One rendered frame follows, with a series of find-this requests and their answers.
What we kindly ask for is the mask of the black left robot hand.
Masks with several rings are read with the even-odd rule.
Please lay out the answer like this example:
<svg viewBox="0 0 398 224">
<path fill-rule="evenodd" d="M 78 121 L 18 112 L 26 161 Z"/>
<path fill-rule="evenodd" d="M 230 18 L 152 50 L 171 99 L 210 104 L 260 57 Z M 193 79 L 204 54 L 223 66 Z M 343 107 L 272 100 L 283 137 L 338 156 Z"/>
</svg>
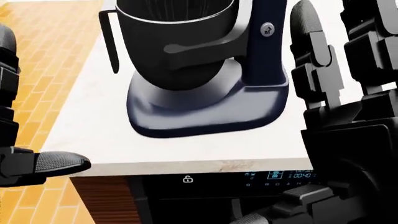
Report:
<svg viewBox="0 0 398 224">
<path fill-rule="evenodd" d="M 16 147 L 19 124 L 14 121 L 12 102 L 19 87 L 16 37 L 0 24 L 0 188 L 44 184 L 49 177 L 85 171 L 91 162 L 73 152 L 34 152 Z"/>
</svg>

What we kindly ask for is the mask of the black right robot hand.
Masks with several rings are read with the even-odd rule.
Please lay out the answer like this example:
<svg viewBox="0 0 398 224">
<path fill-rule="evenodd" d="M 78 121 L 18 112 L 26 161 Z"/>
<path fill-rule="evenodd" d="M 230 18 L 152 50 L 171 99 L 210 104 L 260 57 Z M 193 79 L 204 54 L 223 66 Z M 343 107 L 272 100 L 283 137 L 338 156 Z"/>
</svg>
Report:
<svg viewBox="0 0 398 224">
<path fill-rule="evenodd" d="M 302 139 L 320 179 L 231 224 L 398 224 L 398 7 L 342 0 L 344 50 L 362 99 L 340 103 L 340 69 L 310 0 L 290 13 L 292 79 L 306 104 Z"/>
</svg>

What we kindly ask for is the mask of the navy blue stand mixer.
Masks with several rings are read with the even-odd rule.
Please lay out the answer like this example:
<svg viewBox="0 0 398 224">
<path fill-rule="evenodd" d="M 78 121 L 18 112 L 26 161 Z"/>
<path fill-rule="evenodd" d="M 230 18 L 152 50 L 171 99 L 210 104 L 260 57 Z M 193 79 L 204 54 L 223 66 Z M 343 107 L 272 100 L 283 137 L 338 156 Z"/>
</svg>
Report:
<svg viewBox="0 0 398 224">
<path fill-rule="evenodd" d="M 136 70 L 126 102 L 134 130 L 177 138 L 258 128 L 277 119 L 289 92 L 281 56 L 286 7 L 287 0 L 252 0 L 246 54 L 226 59 L 202 86 L 166 90 Z"/>
</svg>

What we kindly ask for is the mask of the brown wooden cabinet panel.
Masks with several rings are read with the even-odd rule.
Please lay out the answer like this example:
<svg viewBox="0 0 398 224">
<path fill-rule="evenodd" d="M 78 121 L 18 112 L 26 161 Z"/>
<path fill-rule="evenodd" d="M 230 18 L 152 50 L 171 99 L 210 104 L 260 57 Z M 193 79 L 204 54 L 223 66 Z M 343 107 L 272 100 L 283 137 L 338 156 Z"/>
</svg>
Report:
<svg viewBox="0 0 398 224">
<path fill-rule="evenodd" d="M 141 224 L 134 197 L 123 176 L 70 180 L 96 224 Z"/>
</svg>

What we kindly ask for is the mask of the black metal mixing bowl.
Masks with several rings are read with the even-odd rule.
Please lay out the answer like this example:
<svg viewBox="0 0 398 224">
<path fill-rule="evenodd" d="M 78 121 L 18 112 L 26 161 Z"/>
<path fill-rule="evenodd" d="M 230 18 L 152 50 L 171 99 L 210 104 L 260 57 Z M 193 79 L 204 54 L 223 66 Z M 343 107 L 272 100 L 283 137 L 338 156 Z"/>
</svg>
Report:
<svg viewBox="0 0 398 224">
<path fill-rule="evenodd" d="M 135 69 L 172 91 L 202 86 L 246 54 L 251 11 L 252 0 L 117 0 L 113 9 Z"/>
</svg>

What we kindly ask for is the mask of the black built-in dishwasher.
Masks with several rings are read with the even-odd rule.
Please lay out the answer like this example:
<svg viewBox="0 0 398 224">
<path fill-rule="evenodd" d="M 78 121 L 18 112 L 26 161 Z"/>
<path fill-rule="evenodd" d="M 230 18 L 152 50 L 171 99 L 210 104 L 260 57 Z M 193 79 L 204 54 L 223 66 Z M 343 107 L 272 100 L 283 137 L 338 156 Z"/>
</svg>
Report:
<svg viewBox="0 0 398 224">
<path fill-rule="evenodd" d="M 126 178 L 142 224 L 229 224 L 317 182 L 311 170 L 135 175 Z"/>
</svg>

